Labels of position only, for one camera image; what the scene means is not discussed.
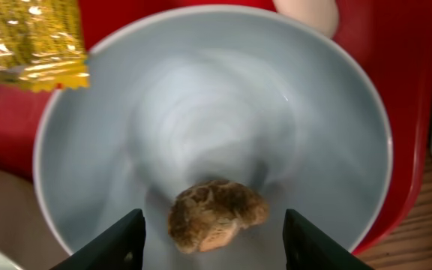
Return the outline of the gold foil wrapper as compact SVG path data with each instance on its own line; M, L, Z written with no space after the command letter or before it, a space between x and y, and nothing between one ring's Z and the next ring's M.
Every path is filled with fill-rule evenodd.
M76 0L0 0L0 84L31 92L89 86Z

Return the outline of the brown food lump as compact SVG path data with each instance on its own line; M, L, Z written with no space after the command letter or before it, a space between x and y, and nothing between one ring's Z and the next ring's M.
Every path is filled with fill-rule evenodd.
M239 233L266 222L269 204L235 181L215 178L181 192L168 215L168 234L184 254L228 245Z

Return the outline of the white plastic spoon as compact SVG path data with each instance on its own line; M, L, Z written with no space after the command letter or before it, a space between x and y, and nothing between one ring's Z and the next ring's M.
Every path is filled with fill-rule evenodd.
M304 23L327 38L333 38L339 24L335 0L273 0L278 13Z

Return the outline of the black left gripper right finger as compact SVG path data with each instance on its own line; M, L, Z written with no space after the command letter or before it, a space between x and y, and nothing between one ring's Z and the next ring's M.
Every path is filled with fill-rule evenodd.
M286 270L373 270L290 208L283 223L283 245Z

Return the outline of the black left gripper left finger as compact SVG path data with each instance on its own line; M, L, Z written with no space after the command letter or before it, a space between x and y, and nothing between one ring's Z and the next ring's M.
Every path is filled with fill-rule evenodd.
M51 270L142 270L146 220L134 209Z

